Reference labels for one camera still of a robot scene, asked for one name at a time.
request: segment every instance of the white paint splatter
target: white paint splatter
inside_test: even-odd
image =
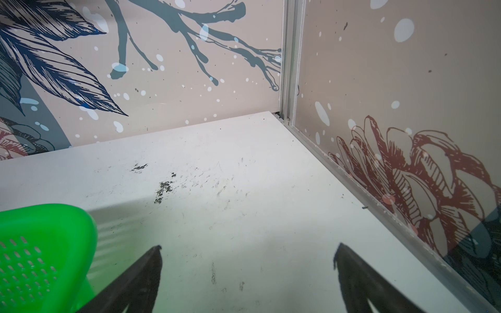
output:
[[[92,14],[88,7],[84,7],[82,13],[86,19],[95,21],[103,32],[107,33],[109,31],[106,20],[99,13]]]
[[[97,115],[96,110],[87,109],[87,108],[84,108],[82,106],[80,106],[79,108],[80,108],[80,110],[87,112],[87,114],[89,114],[89,116],[93,120],[95,120],[95,121],[99,120],[99,116]]]
[[[175,0],[174,3],[181,9],[184,9],[184,7],[186,6],[183,0]]]
[[[129,71],[129,68],[125,65],[123,65],[122,63],[113,63],[111,65],[111,68],[116,70],[117,72],[128,72]]]
[[[385,5],[388,0],[371,0],[371,9],[379,9]]]
[[[330,126],[331,122],[329,121],[329,116],[327,115],[327,112],[325,112],[325,109],[320,104],[320,102],[315,102],[315,109],[317,109],[317,114],[320,117],[320,120],[324,122],[325,125]]]
[[[395,26],[395,40],[402,43],[414,33],[414,23],[410,19],[401,19]]]
[[[207,37],[209,36],[209,25],[203,24],[202,28],[200,29],[200,39],[203,41],[207,41]]]
[[[113,125],[117,128],[117,132],[121,133],[124,131],[124,127],[120,124],[120,122],[114,121]]]
[[[357,123],[355,123],[355,121],[354,121],[354,120],[349,119],[349,120],[348,120],[348,127],[349,127],[351,130],[353,130],[353,129],[355,128],[355,126],[357,126]]]

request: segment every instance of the white dot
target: white dot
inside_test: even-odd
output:
[[[388,2],[388,0],[371,0],[371,9],[379,9],[383,7]]]
[[[348,120],[348,127],[349,127],[351,130],[353,130],[353,128],[354,128],[355,126],[357,126],[357,124],[355,123],[355,121],[354,121],[354,120],[352,120],[352,119],[349,119],[349,120]]]
[[[414,33],[414,23],[410,19],[401,19],[395,26],[395,40],[402,43]]]

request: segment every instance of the printed mural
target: printed mural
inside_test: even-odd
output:
[[[308,0],[295,126],[501,309],[498,12]]]

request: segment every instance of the leaf illustration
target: leaf illustration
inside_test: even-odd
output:
[[[0,14],[52,40],[104,34],[63,0],[2,0]]]
[[[51,94],[77,106],[126,115],[92,73],[31,30],[3,27],[0,43],[23,73]]]
[[[0,96],[14,104],[21,112],[21,71],[0,47]]]

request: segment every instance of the beige wall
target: beige wall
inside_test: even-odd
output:
[[[296,117],[496,305],[500,12],[486,0],[307,1]]]
[[[40,18],[46,27],[54,27],[61,32],[64,32],[65,27],[73,27],[73,21],[58,24],[50,19],[44,20],[44,13],[49,10],[45,7],[43,10],[46,12],[36,11],[43,1],[34,1],[32,5],[27,5],[27,9],[14,0],[8,0],[6,3],[7,5],[0,6],[0,11],[15,12],[31,20]],[[0,97],[0,100],[6,103],[0,107],[0,117],[29,127],[30,129],[25,127],[25,131],[31,137],[50,143],[46,150],[67,148],[69,145],[80,146],[255,112],[279,110],[282,0],[172,0],[167,3],[157,0],[74,0],[67,3],[52,0],[50,4],[58,6],[55,14],[64,15],[71,12],[78,19],[83,19],[81,23],[90,23],[89,27],[95,28],[96,32],[101,34],[68,35],[64,39],[53,40],[44,30],[36,29],[35,24],[23,24],[23,21],[16,20],[19,16],[12,17],[9,22],[14,25],[14,34],[32,36],[31,33],[25,34],[27,28],[27,32],[35,32],[36,36],[42,37],[41,40],[47,41],[50,49],[58,50],[76,60],[95,76],[98,82],[94,85],[100,84],[105,89],[109,94],[109,102],[113,102],[128,116],[102,110],[87,112],[60,94],[47,91],[43,84],[35,83],[31,77],[26,79],[24,75],[20,78],[21,98],[38,103],[26,104],[21,100],[19,104],[19,99],[11,99],[13,105]],[[113,70],[112,65],[119,62],[120,21],[117,19],[118,14],[113,12],[108,4],[119,7],[130,32],[124,36],[127,44],[126,62],[123,63],[128,71],[118,79],[110,77],[110,73]],[[180,11],[173,14],[174,10],[171,8]],[[199,25],[197,22],[201,20],[190,16],[193,13],[199,16],[210,13],[210,18],[214,13],[214,18],[217,15],[218,19],[219,16],[227,14],[233,17],[233,21],[231,18],[223,18],[223,21],[217,23],[203,21]],[[208,27],[208,38],[204,41],[200,31],[205,23]],[[182,29],[177,29],[179,27],[186,27],[187,32],[183,34]],[[229,34],[230,40],[218,39],[214,36],[216,32]],[[131,39],[158,70],[150,71],[151,66],[132,45]],[[201,59],[203,66],[209,76],[218,81],[218,86],[202,72],[197,58],[192,53],[195,50],[190,48],[191,43],[188,43],[188,40],[193,41],[196,49],[208,58],[207,63]],[[20,71],[26,70],[29,66],[17,60],[15,53],[10,53],[9,44],[11,43],[3,42],[4,49],[7,50],[6,55],[14,61],[13,67],[19,66]],[[37,53],[41,57],[51,54],[42,50],[37,50]],[[257,57],[257,61],[249,59],[248,56]],[[274,80],[274,88],[267,81],[259,64],[256,66],[254,62],[261,62],[268,67],[266,76]],[[25,116],[16,108],[19,105]],[[116,125],[122,125],[123,131],[118,132],[122,128]],[[0,149],[4,158],[19,156],[19,153],[9,150],[9,147],[1,142]],[[34,149],[26,147],[26,151],[31,154]]]

